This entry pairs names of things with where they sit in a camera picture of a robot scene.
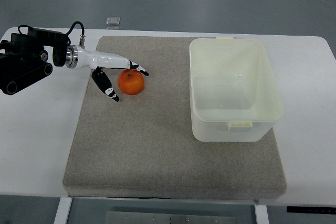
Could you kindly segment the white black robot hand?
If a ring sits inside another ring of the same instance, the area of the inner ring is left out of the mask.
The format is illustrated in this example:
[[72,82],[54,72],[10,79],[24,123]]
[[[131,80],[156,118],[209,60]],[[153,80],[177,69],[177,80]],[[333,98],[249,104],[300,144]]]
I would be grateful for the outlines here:
[[149,75],[141,65],[123,56],[106,52],[86,51],[82,47],[75,45],[67,48],[65,65],[69,69],[88,67],[93,70],[91,77],[95,84],[105,95],[116,102],[119,101],[119,97],[115,93],[108,76],[103,72],[103,68],[121,70],[132,69],[145,76]]

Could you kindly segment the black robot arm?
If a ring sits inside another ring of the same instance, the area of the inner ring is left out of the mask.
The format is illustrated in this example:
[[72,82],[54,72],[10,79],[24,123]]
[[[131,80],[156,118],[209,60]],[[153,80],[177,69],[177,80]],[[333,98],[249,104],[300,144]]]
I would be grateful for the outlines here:
[[25,26],[27,33],[12,33],[1,41],[1,90],[13,95],[49,76],[53,66],[66,63],[68,34]]

